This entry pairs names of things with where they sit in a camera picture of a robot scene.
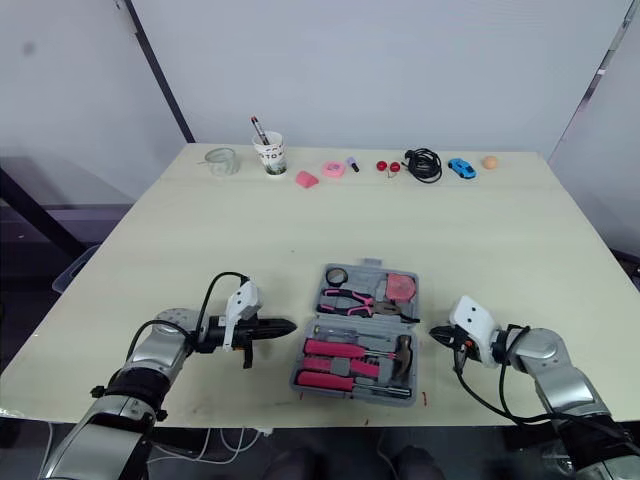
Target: black cable coil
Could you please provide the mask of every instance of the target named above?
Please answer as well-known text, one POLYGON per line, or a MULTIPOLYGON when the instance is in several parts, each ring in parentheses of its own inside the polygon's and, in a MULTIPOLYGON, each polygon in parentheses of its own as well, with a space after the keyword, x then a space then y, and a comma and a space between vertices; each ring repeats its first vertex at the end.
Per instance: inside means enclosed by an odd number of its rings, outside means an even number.
POLYGON ((435 183, 442 177, 442 164, 436 152, 428 148, 417 148, 407 150, 404 158, 409 163, 402 162, 402 164, 416 180, 422 183, 435 183))

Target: table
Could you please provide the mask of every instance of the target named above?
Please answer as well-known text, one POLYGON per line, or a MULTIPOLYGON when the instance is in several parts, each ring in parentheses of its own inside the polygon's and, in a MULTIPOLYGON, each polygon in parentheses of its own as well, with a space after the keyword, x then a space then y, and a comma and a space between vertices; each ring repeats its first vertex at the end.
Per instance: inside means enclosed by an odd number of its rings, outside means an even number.
MULTIPOLYGON (((459 179, 445 165, 441 181, 423 185, 375 170, 400 151, 289 148, 287 176, 267 178, 251 147, 237 145, 240 172, 220 179, 201 163, 214 147, 185 146, 58 300, 0 378, 3 415, 78 421, 140 324, 167 308, 197 309, 210 279, 236 270, 260 286, 263 315, 299 328, 256 342, 251 370, 242 370, 242 352, 190 357, 167 395, 164 426, 504 424, 464 393, 451 351, 427 335, 462 294, 502 325, 556 330, 615 418, 640 418, 635 348, 621 344, 640 336, 640 295, 540 155, 497 153, 499 168, 487 171, 487 152, 442 152, 445 163, 471 161, 478 178, 459 179), (299 170, 319 175, 324 161, 348 156, 360 173, 320 177, 309 190, 295 184, 299 170), (420 394, 410 408, 301 399, 288 386, 323 265, 364 257, 420 277, 420 394)), ((216 287, 211 314, 234 287, 216 287)), ((497 377, 471 362, 465 370, 496 403, 497 377)), ((542 411, 526 375, 510 371, 507 397, 518 414, 542 411)))

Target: clear glass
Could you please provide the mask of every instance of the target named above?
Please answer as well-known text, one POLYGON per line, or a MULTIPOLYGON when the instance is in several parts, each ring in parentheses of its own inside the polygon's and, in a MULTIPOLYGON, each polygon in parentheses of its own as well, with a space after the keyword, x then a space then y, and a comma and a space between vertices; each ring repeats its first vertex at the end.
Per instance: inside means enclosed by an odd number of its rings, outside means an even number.
POLYGON ((209 170, 216 177, 226 177, 238 171, 240 165, 236 160, 236 152, 231 148, 215 148, 204 156, 209 170))

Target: blue toy car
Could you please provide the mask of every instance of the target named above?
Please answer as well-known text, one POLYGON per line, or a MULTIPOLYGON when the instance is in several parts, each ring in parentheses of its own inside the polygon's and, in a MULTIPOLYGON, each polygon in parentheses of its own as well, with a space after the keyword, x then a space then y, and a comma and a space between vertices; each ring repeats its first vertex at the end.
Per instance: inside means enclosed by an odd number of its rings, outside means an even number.
POLYGON ((461 158, 452 158, 447 165, 460 175, 460 178, 475 178, 476 176, 476 171, 469 165, 469 162, 465 162, 461 158))

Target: dark pants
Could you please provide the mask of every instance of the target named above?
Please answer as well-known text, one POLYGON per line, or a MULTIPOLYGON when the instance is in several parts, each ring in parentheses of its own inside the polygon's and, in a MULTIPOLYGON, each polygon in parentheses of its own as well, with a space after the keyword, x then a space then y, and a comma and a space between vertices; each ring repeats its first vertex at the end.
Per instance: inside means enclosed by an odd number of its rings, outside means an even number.
MULTIPOLYGON (((393 462, 399 480, 445 480, 429 453, 416 447, 405 447, 393 462)), ((285 452, 277 457, 262 480, 320 480, 317 457, 307 448, 285 452)))

